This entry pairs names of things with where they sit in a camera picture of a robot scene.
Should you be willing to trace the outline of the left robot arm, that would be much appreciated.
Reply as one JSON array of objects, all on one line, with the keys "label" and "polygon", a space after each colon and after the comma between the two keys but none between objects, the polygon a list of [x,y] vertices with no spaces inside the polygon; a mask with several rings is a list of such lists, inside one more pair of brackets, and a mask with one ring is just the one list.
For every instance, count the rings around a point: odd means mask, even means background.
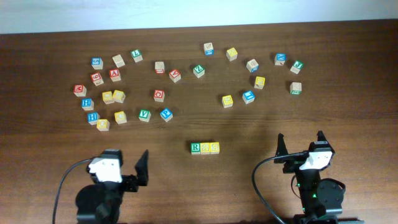
[{"label": "left robot arm", "polygon": [[137,192],[149,181],[149,151],[144,151],[135,165],[136,174],[122,175],[123,154],[119,149],[107,149],[88,164],[86,171],[93,184],[77,194],[78,223],[116,224],[126,192]]}]

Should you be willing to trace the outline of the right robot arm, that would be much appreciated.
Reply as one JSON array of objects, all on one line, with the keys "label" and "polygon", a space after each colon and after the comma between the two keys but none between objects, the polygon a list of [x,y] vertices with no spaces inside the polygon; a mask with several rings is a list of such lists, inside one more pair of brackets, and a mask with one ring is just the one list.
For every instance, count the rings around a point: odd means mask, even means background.
[{"label": "right robot arm", "polygon": [[317,133],[317,140],[310,143],[308,150],[298,154],[288,153],[284,135],[280,133],[275,155],[278,157],[275,163],[284,165],[283,173],[294,174],[297,181],[303,213],[295,215],[294,222],[338,223],[346,187],[335,179],[320,177],[335,155],[323,132]]}]

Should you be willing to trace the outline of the yellow S block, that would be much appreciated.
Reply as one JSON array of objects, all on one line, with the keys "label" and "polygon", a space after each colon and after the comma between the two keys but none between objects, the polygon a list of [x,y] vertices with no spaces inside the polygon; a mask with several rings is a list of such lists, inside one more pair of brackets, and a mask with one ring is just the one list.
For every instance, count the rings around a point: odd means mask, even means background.
[{"label": "yellow S block", "polygon": [[200,154],[210,154],[210,143],[208,142],[200,143]]},{"label": "yellow S block", "polygon": [[220,144],[219,144],[219,142],[211,142],[210,143],[210,153],[211,154],[219,154],[220,153]]}]

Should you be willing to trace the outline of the green R block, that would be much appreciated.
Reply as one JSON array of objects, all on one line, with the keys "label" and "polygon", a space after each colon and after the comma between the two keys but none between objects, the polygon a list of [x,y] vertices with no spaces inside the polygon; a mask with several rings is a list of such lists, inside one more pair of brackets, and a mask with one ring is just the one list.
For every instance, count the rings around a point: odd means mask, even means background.
[{"label": "green R block", "polygon": [[192,155],[201,154],[200,143],[199,142],[192,142],[190,144],[190,152],[191,152]]}]

